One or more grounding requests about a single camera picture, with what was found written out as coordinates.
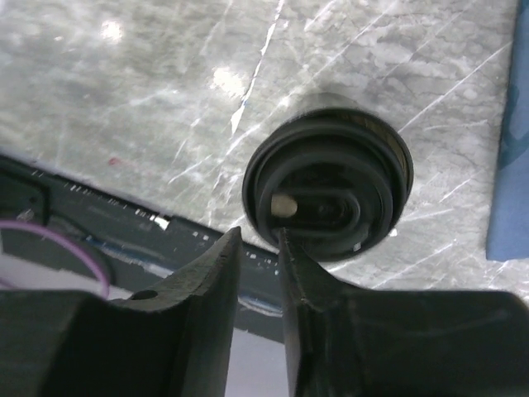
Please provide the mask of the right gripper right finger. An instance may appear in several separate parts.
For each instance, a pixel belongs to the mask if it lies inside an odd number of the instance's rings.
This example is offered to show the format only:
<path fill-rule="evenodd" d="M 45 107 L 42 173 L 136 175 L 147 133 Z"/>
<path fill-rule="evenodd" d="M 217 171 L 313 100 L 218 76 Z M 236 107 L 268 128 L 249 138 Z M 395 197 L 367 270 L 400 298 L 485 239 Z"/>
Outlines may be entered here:
<path fill-rule="evenodd" d="M 375 290 L 279 235 L 292 396 L 525 396 L 528 308 L 498 290 Z"/>

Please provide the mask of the black coffee cup lid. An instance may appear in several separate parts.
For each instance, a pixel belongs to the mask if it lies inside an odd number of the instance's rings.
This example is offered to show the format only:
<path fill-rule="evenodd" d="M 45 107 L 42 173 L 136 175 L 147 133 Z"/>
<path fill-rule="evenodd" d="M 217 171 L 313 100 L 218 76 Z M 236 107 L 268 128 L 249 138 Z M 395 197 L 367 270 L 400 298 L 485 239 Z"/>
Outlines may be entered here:
<path fill-rule="evenodd" d="M 352 108 L 319 108 L 278 127 L 246 167 L 241 197 L 271 246 L 288 229 L 316 261 L 343 261 L 378 245 L 410 196 L 414 169 L 388 123 Z"/>

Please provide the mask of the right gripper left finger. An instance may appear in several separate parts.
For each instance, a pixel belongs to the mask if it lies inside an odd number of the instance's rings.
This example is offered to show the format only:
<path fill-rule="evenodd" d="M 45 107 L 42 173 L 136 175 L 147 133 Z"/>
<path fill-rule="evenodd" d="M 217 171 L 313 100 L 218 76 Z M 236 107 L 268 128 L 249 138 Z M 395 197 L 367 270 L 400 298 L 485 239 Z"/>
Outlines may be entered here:
<path fill-rule="evenodd" d="M 129 299 L 2 292 L 2 395 L 224 395 L 241 254 L 232 228 Z"/>

